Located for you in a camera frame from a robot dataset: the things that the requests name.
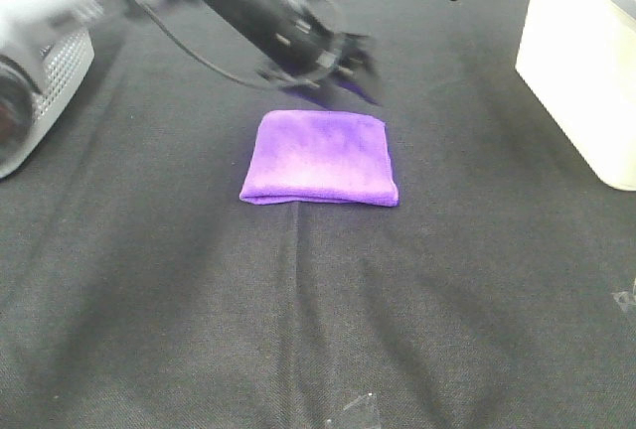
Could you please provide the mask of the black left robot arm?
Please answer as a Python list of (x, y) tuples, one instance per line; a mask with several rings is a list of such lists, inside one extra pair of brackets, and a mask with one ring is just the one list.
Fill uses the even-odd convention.
[[(13, 173), (74, 95), (53, 73), (63, 46), (108, 19), (156, 20), (160, 10), (191, 0), (1, 0), (1, 172)], [(365, 35), (338, 15), (324, 24), (315, 0), (200, 0), (269, 60), (261, 89), (328, 103), (332, 88), (369, 103), (380, 80)], [(321, 0), (334, 4), (336, 0)]]

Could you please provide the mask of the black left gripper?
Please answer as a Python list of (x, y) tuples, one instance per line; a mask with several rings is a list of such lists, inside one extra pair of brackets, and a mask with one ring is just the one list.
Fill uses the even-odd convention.
[(345, 33), (333, 40), (330, 49), (317, 56), (308, 71), (293, 74), (274, 61), (268, 61), (257, 74), (284, 89), (286, 94), (323, 109), (335, 110), (341, 105), (339, 89), (331, 83), (353, 92), (369, 104), (381, 105), (382, 83), (373, 67), (372, 51), (372, 37)]

